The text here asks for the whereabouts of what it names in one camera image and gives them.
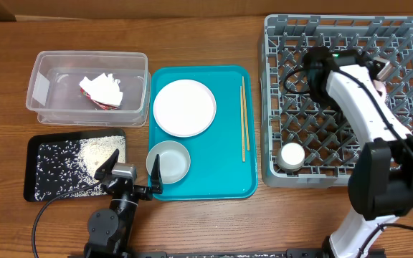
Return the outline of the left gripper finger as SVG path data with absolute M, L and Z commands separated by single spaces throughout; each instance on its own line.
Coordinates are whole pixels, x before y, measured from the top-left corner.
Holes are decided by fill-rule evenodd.
M 95 171 L 94 179 L 101 181 L 112 173 L 114 165 L 118 162 L 120 151 L 115 149 L 113 154 Z
M 163 181 L 161 177 L 159 154 L 156 154 L 155 160 L 153 162 L 153 168 L 151 170 L 151 191 L 153 194 L 163 193 Z

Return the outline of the grey bowl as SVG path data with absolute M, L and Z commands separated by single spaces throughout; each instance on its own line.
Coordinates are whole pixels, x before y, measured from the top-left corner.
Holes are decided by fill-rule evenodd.
M 189 171 L 191 158 L 180 143 L 166 140 L 156 144 L 146 157 L 146 170 L 151 174 L 156 155 L 159 154 L 161 180 L 164 184 L 180 181 Z

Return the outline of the white rice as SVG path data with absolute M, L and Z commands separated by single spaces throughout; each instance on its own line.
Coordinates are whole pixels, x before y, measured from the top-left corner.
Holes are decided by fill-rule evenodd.
M 95 172 L 119 150 L 118 162 L 125 162 L 125 137 L 104 136 L 80 140 L 42 143 L 35 162 L 34 200 L 48 201 L 55 196 L 75 190 L 70 197 L 99 196 L 99 187 L 82 191 L 98 181 Z

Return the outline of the red snack wrapper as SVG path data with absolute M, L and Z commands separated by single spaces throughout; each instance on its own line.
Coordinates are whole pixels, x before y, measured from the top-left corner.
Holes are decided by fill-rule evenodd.
M 95 103 L 98 107 L 100 107 L 102 110 L 117 110 L 117 109 L 118 109 L 118 106 L 106 105 L 106 104 L 103 104 L 103 103 L 101 103 L 101 102 L 97 102 L 97 101 L 93 100 L 93 99 L 91 98 L 91 96 L 90 96 L 88 93 L 86 93 L 84 90 L 80 90 L 80 92 L 81 92 L 87 99 L 91 100 L 91 101 L 92 101 L 93 103 Z

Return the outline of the white round plate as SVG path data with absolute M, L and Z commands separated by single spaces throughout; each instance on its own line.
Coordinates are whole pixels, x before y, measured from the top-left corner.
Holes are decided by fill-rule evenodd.
M 179 138 L 203 133 L 212 124 L 216 111 L 212 91 L 195 80 L 168 83 L 153 102 L 153 117 L 159 128 Z

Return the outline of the white napkin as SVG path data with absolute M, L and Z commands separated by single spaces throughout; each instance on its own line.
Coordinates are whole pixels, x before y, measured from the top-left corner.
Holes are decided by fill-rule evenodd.
M 118 108 L 122 102 L 123 92 L 120 91 L 120 80 L 115 79 L 113 74 L 102 73 L 93 80 L 84 77 L 79 82 L 79 86 L 91 100 L 102 105 Z

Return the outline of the wooden chopstick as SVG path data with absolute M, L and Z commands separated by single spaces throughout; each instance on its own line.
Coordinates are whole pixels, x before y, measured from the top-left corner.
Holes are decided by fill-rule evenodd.
M 242 93 L 242 86 L 239 89 L 240 95 L 240 122 L 241 122 L 241 141 L 242 141 L 242 162 L 246 161 L 245 156 L 245 124 L 244 124 L 244 110 L 243 110 L 243 93 Z
M 242 104 L 243 104 L 243 113 L 244 113 L 244 122 L 245 122 L 245 135 L 246 135 L 246 147 L 247 151 L 250 151 L 250 134 L 249 134 L 249 125 L 247 118 L 247 98 L 246 98 L 246 87 L 245 87 L 245 77 L 242 76 Z

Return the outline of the white paper cup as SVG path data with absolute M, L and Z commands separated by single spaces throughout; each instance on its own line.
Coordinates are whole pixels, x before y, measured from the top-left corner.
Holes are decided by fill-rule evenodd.
M 297 171 L 302 168 L 305 151 L 298 143 L 285 144 L 276 155 L 276 163 L 284 171 Z

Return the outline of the white pink bowl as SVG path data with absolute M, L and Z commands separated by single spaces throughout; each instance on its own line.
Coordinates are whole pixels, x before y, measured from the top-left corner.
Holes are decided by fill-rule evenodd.
M 374 87 L 375 87 L 376 91 L 380 95 L 385 95 L 386 94 L 386 86 L 383 82 L 378 81 L 378 80 L 374 80 L 373 84 L 374 84 Z

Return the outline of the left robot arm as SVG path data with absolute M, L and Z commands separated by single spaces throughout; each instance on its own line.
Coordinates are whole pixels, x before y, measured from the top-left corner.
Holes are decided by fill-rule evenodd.
M 163 192 L 159 155 L 153 162 L 149 186 L 135 184 L 136 169 L 119 163 L 118 156 L 119 150 L 115 150 L 94 175 L 112 199 L 107 209 L 95 211 L 87 222 L 85 257 L 140 257 L 128 246 L 138 202 L 150 201 L 154 194 Z

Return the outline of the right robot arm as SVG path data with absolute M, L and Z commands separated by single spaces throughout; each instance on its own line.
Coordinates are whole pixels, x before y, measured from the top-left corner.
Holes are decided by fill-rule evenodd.
M 413 209 L 413 134 L 384 102 L 375 82 L 391 62 L 354 49 L 312 47 L 303 57 L 310 97 L 339 110 L 361 148 L 348 180 L 351 210 L 323 243 L 323 257 L 367 257 L 388 227 Z

